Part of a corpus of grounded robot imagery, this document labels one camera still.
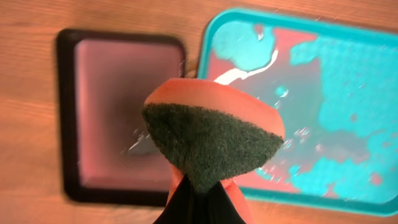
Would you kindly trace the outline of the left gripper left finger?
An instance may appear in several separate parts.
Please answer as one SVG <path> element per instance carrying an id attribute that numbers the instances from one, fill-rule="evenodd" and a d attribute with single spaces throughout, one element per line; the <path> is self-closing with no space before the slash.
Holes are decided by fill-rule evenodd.
<path id="1" fill-rule="evenodd" d="M 154 224 L 193 224 L 195 193 L 185 175 Z"/>

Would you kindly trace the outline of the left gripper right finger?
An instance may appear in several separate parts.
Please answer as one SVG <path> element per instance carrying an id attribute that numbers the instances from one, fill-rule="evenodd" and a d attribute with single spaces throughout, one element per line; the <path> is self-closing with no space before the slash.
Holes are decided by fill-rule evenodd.
<path id="1" fill-rule="evenodd" d="M 246 224 L 236 211 L 221 182 L 208 192 L 209 224 Z"/>

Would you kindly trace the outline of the green and orange sponge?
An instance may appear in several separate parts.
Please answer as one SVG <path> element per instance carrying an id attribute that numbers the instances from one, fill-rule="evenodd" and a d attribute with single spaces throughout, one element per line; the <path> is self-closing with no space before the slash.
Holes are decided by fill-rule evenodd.
<path id="1" fill-rule="evenodd" d="M 186 175 L 195 193 L 193 224 L 207 224 L 208 192 L 221 182 L 241 218 L 252 222 L 233 179 L 263 166 L 283 145 L 277 110 L 228 85 L 172 78 L 147 97 L 142 115 L 172 166 L 168 202 Z"/>

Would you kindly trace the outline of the black rectangular tray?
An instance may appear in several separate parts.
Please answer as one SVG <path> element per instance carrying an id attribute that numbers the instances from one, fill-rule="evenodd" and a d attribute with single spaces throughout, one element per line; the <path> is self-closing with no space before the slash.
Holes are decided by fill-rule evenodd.
<path id="1" fill-rule="evenodd" d="M 81 203 L 163 207 L 170 166 L 141 110 L 147 96 L 185 74 L 171 35 L 61 30 L 55 39 L 63 189 Z"/>

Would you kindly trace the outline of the teal plastic tray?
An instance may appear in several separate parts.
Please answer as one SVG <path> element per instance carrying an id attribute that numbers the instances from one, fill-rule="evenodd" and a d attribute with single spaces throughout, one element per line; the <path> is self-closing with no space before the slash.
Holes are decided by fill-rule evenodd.
<path id="1" fill-rule="evenodd" d="M 200 79 L 278 111 L 285 143 L 236 178 L 246 198 L 397 214 L 397 33 L 229 9 L 205 29 Z"/>

